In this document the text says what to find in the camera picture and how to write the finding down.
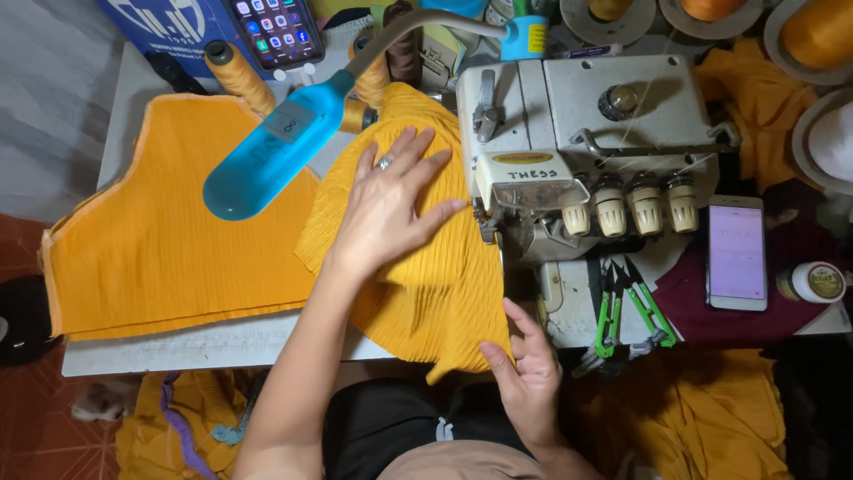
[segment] person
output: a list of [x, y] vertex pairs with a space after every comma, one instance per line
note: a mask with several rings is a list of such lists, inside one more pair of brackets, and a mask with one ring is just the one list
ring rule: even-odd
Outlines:
[[480, 344], [496, 384], [461, 389], [446, 419], [428, 392], [399, 379], [356, 383], [332, 396], [347, 315], [363, 282], [426, 244], [467, 205], [448, 199], [415, 213], [418, 192], [450, 159], [449, 150], [421, 158], [434, 135], [405, 129], [379, 168], [376, 143], [361, 154], [337, 237], [252, 412], [234, 480], [601, 478], [560, 433], [560, 367], [548, 340], [508, 299], [503, 307], [524, 334], [511, 338], [515, 366], [496, 344]]

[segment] red tile floor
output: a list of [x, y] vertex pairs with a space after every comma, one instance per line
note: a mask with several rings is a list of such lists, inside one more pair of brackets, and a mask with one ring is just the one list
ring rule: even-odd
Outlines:
[[[40, 273], [37, 251], [46, 225], [0, 214], [0, 283]], [[40, 360], [0, 366], [0, 480], [114, 480], [113, 444], [120, 422], [71, 419], [88, 380], [61, 375], [62, 345]]]

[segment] smartphone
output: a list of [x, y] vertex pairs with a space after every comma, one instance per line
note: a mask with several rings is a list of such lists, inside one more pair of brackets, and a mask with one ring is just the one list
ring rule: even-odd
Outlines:
[[223, 0], [264, 72], [288, 70], [326, 56], [306, 0]]
[[716, 308], [766, 310], [764, 202], [714, 195], [708, 210], [708, 302]]

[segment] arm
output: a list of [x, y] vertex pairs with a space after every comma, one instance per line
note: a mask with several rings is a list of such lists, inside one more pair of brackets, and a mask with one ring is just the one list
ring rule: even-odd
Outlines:
[[503, 309], [524, 338], [510, 337], [515, 367], [506, 352], [482, 342], [480, 352], [495, 374], [501, 402], [521, 441], [548, 479], [604, 480], [581, 454], [569, 447], [557, 424], [557, 394], [562, 369], [545, 333], [527, 313], [509, 299]]
[[417, 217], [418, 192], [450, 152], [420, 160], [434, 131], [415, 134], [410, 127], [391, 146], [386, 170], [373, 169], [376, 143], [362, 153], [338, 235], [249, 419], [234, 480], [322, 477], [322, 428], [358, 291], [382, 265], [425, 244], [466, 205], [448, 200]]

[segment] phone screen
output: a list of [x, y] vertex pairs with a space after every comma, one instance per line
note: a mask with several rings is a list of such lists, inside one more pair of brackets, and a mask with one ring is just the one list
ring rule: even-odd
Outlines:
[[760, 208], [711, 205], [711, 295], [764, 299]]
[[227, 0], [264, 70], [323, 58], [313, 20], [297, 0]]

